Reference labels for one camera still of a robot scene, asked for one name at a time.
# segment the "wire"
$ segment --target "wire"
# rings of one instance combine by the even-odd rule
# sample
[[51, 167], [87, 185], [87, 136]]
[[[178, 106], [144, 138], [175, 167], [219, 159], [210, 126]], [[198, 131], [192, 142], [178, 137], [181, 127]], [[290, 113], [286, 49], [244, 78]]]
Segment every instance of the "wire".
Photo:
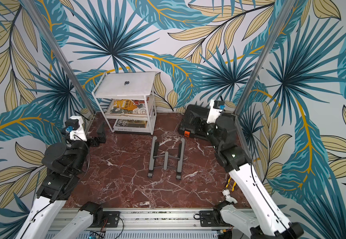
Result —
[[103, 227], [101, 228], [100, 232], [103, 232], [103, 229], [104, 229], [107, 222], [108, 222], [108, 218], [105, 219], [105, 222], [104, 222]]
[[122, 232], [124, 231], [124, 221], [122, 219], [121, 219], [121, 221], [122, 221], [122, 230], [121, 230], [120, 234], [118, 234], [118, 236], [114, 239], [119, 238], [121, 236]]
[[89, 150], [89, 147], [88, 147], [88, 145], [85, 143], [85, 141], [83, 141], [79, 136], [77, 136], [77, 135], [75, 135], [77, 138], [79, 138], [84, 144], [85, 144], [85, 146], [86, 146], [86, 148], [88, 149], [88, 166], [87, 166], [87, 168], [86, 168], [86, 172], [85, 172], [85, 174], [84, 174], [84, 176], [80, 179], [80, 181], [82, 181], [84, 178], [85, 178], [85, 176], [86, 176], [86, 174], [88, 173], [88, 170], [89, 170], [89, 165], [90, 165], [90, 163], [91, 163], [91, 151]]
[[100, 235], [99, 233], [97, 233], [97, 232], [95, 232], [95, 231], [90, 231], [89, 232], [89, 236], [88, 236], [88, 238], [90, 238], [91, 236], [93, 236], [92, 234], [96, 234], [97, 236], [99, 236], [100, 238], [104, 238], [102, 235]]
[[257, 182], [256, 182], [255, 179], [254, 179], [254, 175], [253, 175], [253, 173], [252, 173], [252, 163], [250, 164], [250, 170], [251, 170], [251, 177], [252, 177], [252, 179], [253, 179], [253, 181], [254, 181], [254, 185], [257, 187], [258, 191], [261, 193], [263, 199], [265, 199], [267, 205], [269, 206], [269, 208], [271, 209], [271, 211], [274, 213], [274, 215], [277, 217], [278, 221], [279, 221], [279, 222], [282, 224], [282, 226], [286, 229], [287, 233], [289, 233], [290, 236], [291, 236], [293, 239], [295, 239], [294, 236], [291, 234], [291, 232], [287, 229], [287, 227], [286, 227], [286, 226], [283, 224], [283, 222], [280, 220], [280, 218], [278, 217], [278, 215], [275, 213], [275, 211], [273, 210], [273, 208], [270, 206], [269, 202], [268, 202], [268, 201], [266, 200], [266, 198], [263, 196], [263, 193], [261, 192], [261, 189], [258, 187]]

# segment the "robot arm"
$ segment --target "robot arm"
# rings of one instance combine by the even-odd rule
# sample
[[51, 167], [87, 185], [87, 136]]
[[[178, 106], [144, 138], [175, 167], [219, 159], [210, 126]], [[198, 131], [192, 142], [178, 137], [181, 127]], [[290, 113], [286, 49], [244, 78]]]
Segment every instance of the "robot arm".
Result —
[[[211, 100], [210, 105], [207, 139], [215, 149], [218, 163], [240, 187], [259, 222], [259, 226], [256, 227], [251, 221], [251, 226], [246, 227], [245, 234], [251, 235], [252, 239], [299, 238], [303, 234], [300, 224], [291, 223], [277, 207], [257, 177], [251, 160], [247, 158], [242, 148], [235, 144], [237, 128], [234, 125], [234, 116], [221, 113], [224, 108], [223, 101]], [[220, 207], [216, 207], [216, 211], [224, 222], [233, 226], [238, 226], [241, 222], [249, 222], [249, 218], [243, 218], [233, 208], [231, 203], [224, 201]]]
[[[83, 118], [72, 116], [65, 122], [62, 129], [64, 142], [49, 146], [44, 154], [42, 163], [48, 168], [47, 176], [36, 192], [31, 212], [16, 239], [44, 238], [57, 213], [70, 197], [75, 186], [80, 181], [77, 175], [83, 173], [83, 165], [89, 153], [89, 147], [105, 143], [106, 137], [103, 125], [98, 129], [99, 137], [87, 138], [83, 128]], [[72, 222], [65, 226], [54, 238], [76, 238], [87, 227], [102, 223], [103, 209], [99, 204], [86, 203]]]

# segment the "red marble floor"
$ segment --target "red marble floor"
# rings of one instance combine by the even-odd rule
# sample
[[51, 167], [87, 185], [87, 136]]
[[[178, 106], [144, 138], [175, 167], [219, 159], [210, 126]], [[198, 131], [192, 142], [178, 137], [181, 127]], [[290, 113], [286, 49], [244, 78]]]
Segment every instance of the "red marble floor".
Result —
[[[103, 121], [97, 115], [91, 136]], [[182, 114], [159, 113], [154, 135], [160, 142], [159, 154], [166, 150], [178, 154], [181, 135], [177, 126]], [[87, 201], [106, 208], [197, 208], [211, 207], [224, 200], [221, 191], [228, 179], [218, 165], [212, 146], [204, 140], [185, 138], [182, 179], [175, 179], [175, 170], [155, 169], [147, 177], [151, 135], [116, 134], [106, 127], [106, 144], [91, 148], [90, 168], [77, 185], [65, 207], [81, 207]], [[163, 164], [163, 157], [155, 165]], [[249, 207], [238, 186], [232, 192], [236, 207]]]

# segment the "yellow object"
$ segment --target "yellow object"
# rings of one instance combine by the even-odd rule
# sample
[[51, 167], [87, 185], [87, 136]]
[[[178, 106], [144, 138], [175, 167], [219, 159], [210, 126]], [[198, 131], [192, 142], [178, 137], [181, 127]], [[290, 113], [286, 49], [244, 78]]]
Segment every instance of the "yellow object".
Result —
[[232, 179], [232, 177], [229, 177], [229, 180], [227, 181], [227, 184], [226, 184], [226, 187], [225, 187], [225, 188], [227, 188], [227, 187], [229, 186], [229, 184], [230, 184], [230, 179]]

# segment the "white metal shelf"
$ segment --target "white metal shelf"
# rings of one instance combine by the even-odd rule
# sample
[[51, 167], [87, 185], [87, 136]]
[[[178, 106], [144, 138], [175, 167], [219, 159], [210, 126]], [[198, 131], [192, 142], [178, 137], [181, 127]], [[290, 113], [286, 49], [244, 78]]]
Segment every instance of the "white metal shelf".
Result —
[[[114, 132], [114, 128], [110, 125], [108, 119], [147, 121], [147, 129], [149, 129], [147, 133], [153, 134], [157, 117], [156, 103], [152, 91], [154, 76], [155, 72], [103, 74], [93, 89], [92, 96], [112, 132]], [[147, 110], [147, 117], [106, 116], [97, 98], [143, 100]]]

